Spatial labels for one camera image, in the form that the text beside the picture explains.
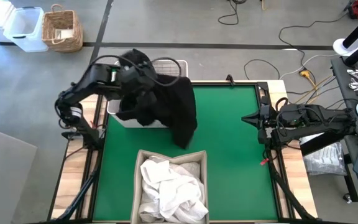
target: fabric basket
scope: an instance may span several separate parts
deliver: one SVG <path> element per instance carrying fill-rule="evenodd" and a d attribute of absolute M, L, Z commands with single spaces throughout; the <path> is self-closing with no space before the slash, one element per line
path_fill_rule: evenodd
<path fill-rule="evenodd" d="M 63 10 L 63 6 L 59 4 L 52 5 L 51 10 L 44 14 L 42 41 L 56 52 L 80 50 L 83 45 L 83 29 L 75 11 Z"/>

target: clear plastic bag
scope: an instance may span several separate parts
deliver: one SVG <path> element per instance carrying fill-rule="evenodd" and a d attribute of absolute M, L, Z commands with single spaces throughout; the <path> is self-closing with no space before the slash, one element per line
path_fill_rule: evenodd
<path fill-rule="evenodd" d="M 319 135 L 320 134 L 314 134 L 300 138 L 300 144 L 303 144 Z M 343 148 L 342 144 L 339 142 L 326 146 L 314 153 L 305 156 L 303 161 L 305 162 L 306 171 L 309 175 L 346 175 L 345 162 L 343 159 Z"/>

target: wooden table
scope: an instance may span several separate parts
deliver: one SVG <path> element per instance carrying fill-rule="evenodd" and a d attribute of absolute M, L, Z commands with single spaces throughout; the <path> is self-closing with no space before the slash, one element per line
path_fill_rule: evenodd
<path fill-rule="evenodd" d="M 282 98 L 287 97 L 287 92 L 285 90 L 285 85 L 282 80 L 261 80 L 262 82 L 268 83 L 270 99 L 273 105 Z M 236 81 L 236 82 L 257 82 L 257 81 Z M 84 117 L 87 121 L 92 121 L 94 118 L 94 109 L 96 107 L 97 96 L 93 95 L 83 100 L 81 103 L 84 108 Z M 99 124 L 102 123 L 104 119 L 106 100 L 102 103 L 101 114 L 99 117 Z M 292 141 L 291 146 L 299 147 L 297 141 Z M 68 143 L 67 154 L 75 151 L 76 149 L 82 146 L 81 139 L 75 139 Z M 312 216 L 317 217 L 316 208 L 314 206 L 313 196 L 310 189 L 310 184 L 308 176 L 306 174 L 305 165 L 303 163 L 303 158 L 301 151 L 297 149 L 284 148 L 282 150 L 283 160 L 285 165 L 285 171 L 287 173 L 287 179 L 291 191 L 294 193 L 295 197 L 299 200 L 302 206 L 310 213 Z M 81 150 L 76 154 L 72 155 L 67 161 L 64 162 L 62 166 L 62 174 L 58 181 L 56 196 L 52 202 L 52 208 L 50 211 L 50 218 L 59 217 L 71 204 L 77 193 L 80 191 L 81 182 L 83 178 L 83 172 L 85 167 L 87 150 Z M 97 152 L 93 153 L 90 171 L 93 170 L 94 162 L 97 156 Z M 81 217 L 86 218 L 90 202 L 91 189 L 86 194 L 85 203 L 83 207 L 83 212 Z M 279 190 L 280 202 L 283 208 L 283 216 L 288 216 L 288 210 L 285 209 L 286 199 L 281 190 Z"/>

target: white cloth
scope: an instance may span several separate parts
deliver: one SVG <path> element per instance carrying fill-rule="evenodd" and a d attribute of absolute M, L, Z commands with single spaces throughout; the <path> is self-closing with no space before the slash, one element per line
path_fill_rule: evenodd
<path fill-rule="evenodd" d="M 143 194 L 139 216 L 143 222 L 205 223 L 208 209 L 198 163 L 176 165 L 151 156 L 140 171 Z"/>

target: green table surface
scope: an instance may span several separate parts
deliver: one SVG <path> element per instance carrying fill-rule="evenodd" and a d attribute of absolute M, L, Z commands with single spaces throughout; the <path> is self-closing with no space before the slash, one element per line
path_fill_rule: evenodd
<path fill-rule="evenodd" d="M 187 150 L 169 129 L 124 128 L 109 118 L 94 220 L 131 219 L 135 160 L 139 149 L 175 157 L 206 150 L 209 219 L 276 220 L 268 166 L 257 130 L 241 121 L 254 113 L 254 86 L 195 86 L 198 128 Z"/>

